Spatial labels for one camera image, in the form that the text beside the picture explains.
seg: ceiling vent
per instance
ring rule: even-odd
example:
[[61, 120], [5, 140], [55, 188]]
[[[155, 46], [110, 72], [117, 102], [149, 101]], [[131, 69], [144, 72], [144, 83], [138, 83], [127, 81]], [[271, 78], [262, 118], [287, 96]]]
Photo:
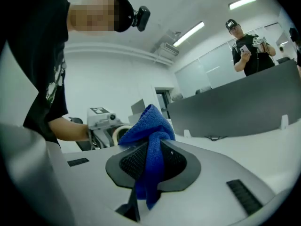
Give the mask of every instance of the ceiling vent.
[[163, 42], [158, 48], [157, 53], [164, 58], [173, 59], [179, 54], [179, 50], [171, 44]]

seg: cable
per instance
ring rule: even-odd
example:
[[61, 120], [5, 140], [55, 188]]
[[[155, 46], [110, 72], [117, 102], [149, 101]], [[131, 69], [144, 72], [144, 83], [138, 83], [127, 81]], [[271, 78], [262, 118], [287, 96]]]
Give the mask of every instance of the cable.
[[259, 58], [258, 58], [258, 52], [256, 51], [256, 55], [257, 55], [257, 70], [256, 70], [256, 73], [258, 72], [259, 70]]
[[219, 137], [216, 137], [216, 138], [213, 138], [213, 136], [208, 136], [206, 138], [210, 139], [211, 141], [218, 141], [218, 140], [224, 139], [226, 137], [228, 137], [228, 136], [224, 136], [224, 137], [219, 136]]

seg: person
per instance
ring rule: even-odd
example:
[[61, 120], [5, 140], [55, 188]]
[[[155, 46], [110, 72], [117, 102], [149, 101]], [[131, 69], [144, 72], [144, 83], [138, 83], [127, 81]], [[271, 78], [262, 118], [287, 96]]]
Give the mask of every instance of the person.
[[290, 57], [284, 52], [283, 47], [279, 47], [279, 50], [280, 50], [283, 58], [289, 58], [290, 59]]
[[297, 48], [297, 68], [301, 77], [301, 36], [295, 28], [290, 28], [289, 32], [291, 35], [291, 40], [294, 42]]
[[131, 25], [128, 0], [34, 0], [11, 21], [8, 45], [21, 69], [38, 90], [24, 126], [46, 141], [88, 140], [88, 126], [65, 118], [68, 113], [64, 79], [64, 44], [72, 31], [123, 32]]
[[[270, 56], [275, 56], [276, 54], [272, 46], [268, 43], [266, 45], [262, 44], [262, 51], [266, 51], [264, 53], [258, 53], [257, 48], [252, 46], [253, 39], [257, 38], [258, 35], [244, 34], [241, 26], [233, 19], [229, 19], [226, 22], [226, 28], [237, 39], [232, 48], [234, 69], [237, 72], [244, 71], [246, 76], [249, 76], [275, 66], [270, 58]], [[244, 45], [249, 51], [240, 52], [240, 48]]]

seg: white surface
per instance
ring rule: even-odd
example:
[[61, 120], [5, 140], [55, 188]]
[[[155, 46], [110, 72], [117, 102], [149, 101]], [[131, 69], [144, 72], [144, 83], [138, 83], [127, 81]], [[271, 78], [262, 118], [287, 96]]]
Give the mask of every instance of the white surface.
[[285, 130], [247, 137], [230, 137], [212, 142], [207, 138], [176, 141], [224, 154], [263, 180], [276, 194], [291, 188], [301, 172], [301, 121]]
[[37, 95], [6, 42], [0, 57], [0, 123], [22, 126]]

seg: graphic print t-shirt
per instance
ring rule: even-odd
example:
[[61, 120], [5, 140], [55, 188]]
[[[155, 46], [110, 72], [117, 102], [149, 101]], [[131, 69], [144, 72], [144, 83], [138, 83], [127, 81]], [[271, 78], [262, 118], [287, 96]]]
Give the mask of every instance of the graphic print t-shirt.
[[23, 72], [39, 91], [24, 126], [57, 143], [48, 122], [68, 113], [64, 78], [63, 49], [68, 40], [67, 0], [36, 0], [24, 5], [25, 15], [14, 21], [8, 44]]
[[235, 48], [232, 48], [233, 62], [236, 64], [240, 59], [240, 48], [246, 45], [248, 50], [251, 52], [251, 57], [248, 63], [245, 66], [246, 76], [254, 74], [256, 72], [268, 69], [275, 66], [273, 60], [267, 53], [258, 53], [257, 48], [253, 47], [253, 38], [258, 37], [258, 35], [249, 35], [246, 34], [243, 38], [236, 40], [237, 51]]

